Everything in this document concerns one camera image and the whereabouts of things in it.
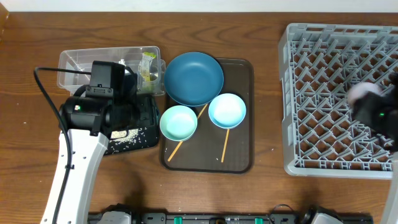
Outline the dark blue plate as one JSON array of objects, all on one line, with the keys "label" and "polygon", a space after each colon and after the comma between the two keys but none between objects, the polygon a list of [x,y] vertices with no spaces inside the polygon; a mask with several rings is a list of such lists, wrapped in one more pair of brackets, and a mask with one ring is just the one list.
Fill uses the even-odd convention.
[{"label": "dark blue plate", "polygon": [[165,90],[175,102],[185,106],[209,103],[222,90],[224,73],[208,54],[187,52],[175,57],[166,68]]}]

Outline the yellow snack wrapper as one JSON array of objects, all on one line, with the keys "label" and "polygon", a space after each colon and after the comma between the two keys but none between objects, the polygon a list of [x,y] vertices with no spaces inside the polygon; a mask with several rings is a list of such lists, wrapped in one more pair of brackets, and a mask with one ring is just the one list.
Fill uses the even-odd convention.
[{"label": "yellow snack wrapper", "polygon": [[139,73],[142,77],[142,90],[150,92],[154,89],[153,81],[157,79],[157,74],[154,72],[150,72],[150,68],[152,66],[153,59],[156,58],[154,53],[144,52],[142,54],[142,60],[139,64]]}]

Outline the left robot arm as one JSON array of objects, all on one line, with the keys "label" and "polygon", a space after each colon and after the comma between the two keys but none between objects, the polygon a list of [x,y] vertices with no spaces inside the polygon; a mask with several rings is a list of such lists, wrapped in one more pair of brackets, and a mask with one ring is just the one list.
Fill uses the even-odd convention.
[{"label": "left robot arm", "polygon": [[89,75],[89,84],[53,110],[61,129],[59,156],[42,223],[86,223],[112,132],[140,126],[137,74],[121,68]]}]

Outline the pink plastic cup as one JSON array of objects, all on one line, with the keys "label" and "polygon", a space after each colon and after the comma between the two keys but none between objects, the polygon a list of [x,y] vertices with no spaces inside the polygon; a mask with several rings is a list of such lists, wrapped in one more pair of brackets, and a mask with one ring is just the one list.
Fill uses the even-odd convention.
[{"label": "pink plastic cup", "polygon": [[354,107],[357,100],[363,98],[368,92],[376,93],[381,95],[381,88],[376,84],[369,82],[361,82],[352,86],[347,95],[347,102],[350,107]]}]

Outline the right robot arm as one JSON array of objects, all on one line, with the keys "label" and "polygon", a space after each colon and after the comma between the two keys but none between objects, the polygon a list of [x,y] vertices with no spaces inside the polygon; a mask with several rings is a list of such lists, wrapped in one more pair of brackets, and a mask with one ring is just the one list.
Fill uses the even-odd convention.
[{"label": "right robot arm", "polygon": [[392,182],[382,215],[382,223],[397,223],[397,74],[391,82],[393,88],[383,94],[374,83],[361,82],[353,85],[347,101],[355,120],[365,124],[376,133],[393,140],[389,151],[392,158]]}]

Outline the light blue bowl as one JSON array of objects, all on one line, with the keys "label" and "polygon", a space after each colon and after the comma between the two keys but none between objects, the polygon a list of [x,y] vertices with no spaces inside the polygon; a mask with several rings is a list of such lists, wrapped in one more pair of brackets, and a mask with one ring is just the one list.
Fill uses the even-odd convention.
[{"label": "light blue bowl", "polygon": [[242,98],[232,93],[223,93],[210,103],[208,116],[217,127],[233,129],[243,122],[246,111]]}]

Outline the white napkin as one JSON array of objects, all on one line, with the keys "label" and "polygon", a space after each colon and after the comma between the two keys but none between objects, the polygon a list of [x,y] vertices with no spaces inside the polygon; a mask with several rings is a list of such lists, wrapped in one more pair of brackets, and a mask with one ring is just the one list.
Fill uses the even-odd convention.
[{"label": "white napkin", "polygon": [[121,59],[118,63],[121,64],[121,65],[123,65],[123,66],[126,66],[125,60],[124,60],[124,59]]}]

